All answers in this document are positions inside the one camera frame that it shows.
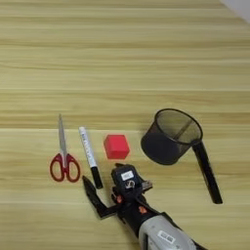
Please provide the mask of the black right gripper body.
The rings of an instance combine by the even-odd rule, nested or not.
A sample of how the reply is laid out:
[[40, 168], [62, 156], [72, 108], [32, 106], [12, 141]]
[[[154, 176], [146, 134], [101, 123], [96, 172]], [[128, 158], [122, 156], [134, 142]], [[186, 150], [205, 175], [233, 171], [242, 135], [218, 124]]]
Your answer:
[[125, 196], [118, 191], [117, 187], [114, 187], [112, 191], [112, 199], [119, 205], [117, 211], [118, 218], [124, 224], [128, 225], [135, 235], [139, 234], [140, 227], [146, 220], [159, 215], [159, 212], [151, 208], [146, 202], [144, 190], [132, 200], [126, 199]]

